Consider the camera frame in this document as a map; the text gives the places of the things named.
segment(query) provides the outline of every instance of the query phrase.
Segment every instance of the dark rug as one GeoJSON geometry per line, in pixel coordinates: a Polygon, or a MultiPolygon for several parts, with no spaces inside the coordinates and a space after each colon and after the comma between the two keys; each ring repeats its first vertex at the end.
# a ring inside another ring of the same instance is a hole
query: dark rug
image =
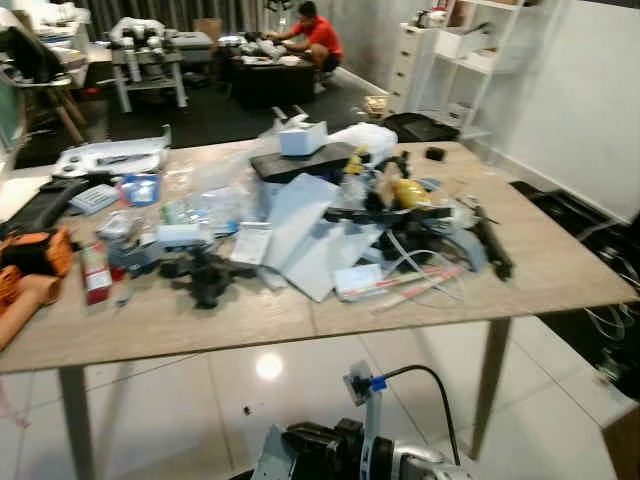
{"type": "MultiPolygon", "coordinates": [[[[271,109],[243,109],[218,82],[202,88],[187,87],[188,106],[184,109],[177,107],[172,89],[130,92],[133,111],[122,113],[115,86],[100,84],[111,77],[110,62],[92,63],[85,89],[74,95],[89,121],[83,131],[89,142],[155,137],[168,123],[173,148],[186,148],[255,138],[273,124],[271,109]]],[[[334,77],[315,101],[300,106],[313,120],[325,120],[332,133],[362,120],[354,107],[362,105],[365,95],[366,90],[358,85],[334,77]]],[[[20,151],[14,168],[53,164],[60,152],[74,146],[59,121],[54,120],[48,128],[52,133],[34,136],[20,151]]]]}

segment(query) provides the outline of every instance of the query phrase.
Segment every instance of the wooden tabletop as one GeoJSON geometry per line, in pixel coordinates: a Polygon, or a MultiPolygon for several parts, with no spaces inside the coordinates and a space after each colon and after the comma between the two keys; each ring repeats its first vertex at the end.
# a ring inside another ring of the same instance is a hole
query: wooden tabletop
{"type": "MultiPolygon", "coordinates": [[[[248,141],[173,150],[163,198],[176,198],[189,189],[182,180],[189,178],[190,169],[229,162],[253,146],[248,141]]],[[[476,196],[488,215],[499,222],[494,228],[516,265],[508,283],[499,281],[491,269],[469,272],[462,276],[464,303],[433,293],[421,297],[421,305],[406,302],[375,315],[371,311],[384,297],[344,304],[332,294],[325,302],[315,303],[293,287],[274,293],[257,279],[236,280],[217,308],[196,310],[188,292],[173,290],[169,281],[151,274],[131,282],[134,294],[118,309],[113,296],[95,306],[84,304],[76,264],[64,280],[61,299],[41,309],[0,353],[0,373],[540,314],[637,299],[634,290],[605,264],[464,147],[439,143],[448,155],[446,162],[438,163],[424,158],[426,146],[407,144],[398,149],[412,153],[414,177],[438,178],[452,194],[476,196]]],[[[157,206],[150,207],[146,217],[157,218],[157,210],[157,206]]],[[[76,240],[88,241],[109,211],[62,223],[71,227],[76,240]]],[[[448,285],[452,293],[458,292],[455,282],[448,285]]]]}

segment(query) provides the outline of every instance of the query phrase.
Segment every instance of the curtain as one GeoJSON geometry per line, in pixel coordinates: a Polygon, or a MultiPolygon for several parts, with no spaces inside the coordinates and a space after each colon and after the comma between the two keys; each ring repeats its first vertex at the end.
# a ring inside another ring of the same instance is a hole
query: curtain
{"type": "Polygon", "coordinates": [[[76,0],[91,11],[92,37],[105,38],[122,17],[153,18],[168,28],[191,31],[196,18],[219,18],[223,32],[264,30],[267,0],[76,0]]]}

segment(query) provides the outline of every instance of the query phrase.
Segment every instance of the black tool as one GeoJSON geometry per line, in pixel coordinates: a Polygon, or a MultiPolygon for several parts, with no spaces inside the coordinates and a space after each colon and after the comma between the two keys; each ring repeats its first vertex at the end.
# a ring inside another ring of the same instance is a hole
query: black tool
{"type": "Polygon", "coordinates": [[[196,308],[211,309],[218,306],[218,297],[224,293],[237,269],[222,259],[206,252],[204,246],[189,250],[191,258],[185,257],[160,265],[160,276],[176,279],[191,276],[191,284],[174,282],[174,288],[188,288],[196,300],[196,308]]]}
{"type": "Polygon", "coordinates": [[[2,225],[2,231],[8,235],[12,231],[32,233],[52,227],[67,209],[69,200],[87,188],[89,182],[82,179],[53,179],[45,183],[25,206],[2,225]]]}
{"type": "Polygon", "coordinates": [[[480,242],[482,242],[487,252],[487,257],[493,265],[493,271],[496,276],[500,280],[506,281],[513,275],[513,261],[511,261],[511,258],[509,258],[509,255],[502,247],[484,208],[476,205],[474,212],[478,218],[478,223],[471,230],[476,234],[480,242]]]}

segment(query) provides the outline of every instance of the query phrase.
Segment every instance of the wooden chair leg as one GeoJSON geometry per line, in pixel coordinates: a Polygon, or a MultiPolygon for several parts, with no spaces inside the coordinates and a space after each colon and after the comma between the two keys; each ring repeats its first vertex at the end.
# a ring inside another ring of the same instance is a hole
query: wooden chair leg
{"type": "Polygon", "coordinates": [[[64,123],[64,126],[67,128],[67,130],[71,134],[71,137],[73,138],[73,140],[76,143],[84,143],[84,138],[82,137],[82,134],[76,127],[75,123],[73,123],[73,120],[71,120],[71,117],[69,116],[67,111],[64,109],[64,107],[60,103],[60,100],[58,99],[57,95],[54,92],[52,92],[51,89],[49,88],[47,88],[46,91],[47,91],[47,96],[49,97],[49,99],[53,103],[54,108],[56,109],[56,113],[58,114],[58,116],[60,117],[60,120],[62,120],[62,123],[64,123]]]}
{"type": "Polygon", "coordinates": [[[62,100],[62,103],[64,104],[66,110],[69,113],[71,113],[75,121],[78,122],[80,125],[83,125],[83,126],[86,125],[87,121],[85,120],[84,116],[82,115],[82,112],[78,108],[78,105],[73,100],[73,97],[71,96],[71,93],[69,92],[69,90],[66,90],[66,89],[58,90],[56,93],[62,100]]]}

